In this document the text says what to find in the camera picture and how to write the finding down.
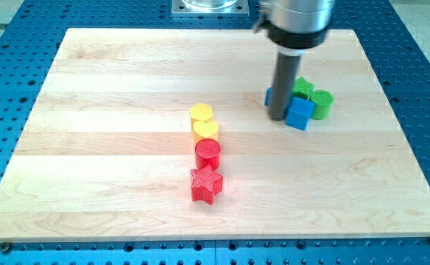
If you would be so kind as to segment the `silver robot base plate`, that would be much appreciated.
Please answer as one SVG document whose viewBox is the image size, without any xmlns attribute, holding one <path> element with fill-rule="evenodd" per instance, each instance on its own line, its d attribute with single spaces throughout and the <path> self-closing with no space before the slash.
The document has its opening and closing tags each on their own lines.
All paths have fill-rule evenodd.
<svg viewBox="0 0 430 265">
<path fill-rule="evenodd" d="M 250 13 L 248 0 L 172 0 L 171 11 L 176 16 Z"/>
</svg>

